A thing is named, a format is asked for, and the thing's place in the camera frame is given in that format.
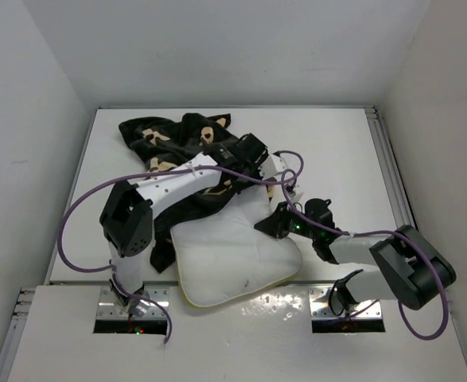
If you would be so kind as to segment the white pillow with yellow edge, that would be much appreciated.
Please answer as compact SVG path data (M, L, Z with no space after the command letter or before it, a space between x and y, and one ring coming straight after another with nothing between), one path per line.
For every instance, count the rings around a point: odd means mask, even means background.
M300 271L302 254L292 239L254 229L271 213L267 188L253 186L218 213L171 228L179 283L191 305L222 305Z

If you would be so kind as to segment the black pillowcase with beige flowers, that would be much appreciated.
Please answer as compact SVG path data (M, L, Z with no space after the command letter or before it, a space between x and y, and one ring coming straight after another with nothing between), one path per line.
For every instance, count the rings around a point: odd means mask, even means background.
M228 131L229 113L205 116L186 113L175 122L157 116L130 119L119 124L126 146L144 163L149 172L165 172L193 159L206 146L235 145L238 138ZM169 207L154 220L155 244L150 265L159 274L176 261L170 229L177 224L198 220L223 209L239 192L251 185L232 184L233 176L223 174L220 184L201 190Z

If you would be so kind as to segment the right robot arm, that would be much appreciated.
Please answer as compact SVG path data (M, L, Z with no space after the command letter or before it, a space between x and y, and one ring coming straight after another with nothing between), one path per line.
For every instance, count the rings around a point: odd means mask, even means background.
M333 284L329 308L334 315L341 316L369 299L394 299L412 310L420 310L439 294L432 271L436 271L445 288L456 282L453 266L416 228L403 225L396 232L421 249L430 267L416 250L393 235L339 235L340 229L329 208L331 203L330 199L309 199L300 212L293 210L288 202L280 202L254 229L275 239L290 233L308 238L317 256L326 263L363 263L377 267L371 272L355 270Z

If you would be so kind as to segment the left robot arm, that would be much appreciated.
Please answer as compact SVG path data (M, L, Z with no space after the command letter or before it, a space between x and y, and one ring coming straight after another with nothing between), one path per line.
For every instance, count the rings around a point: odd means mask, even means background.
M253 134L229 144L213 143L188 162L145 181L116 183L99 222L111 249L111 290L120 306L133 309L144 292L142 252L155 231L211 216L261 177L267 146Z

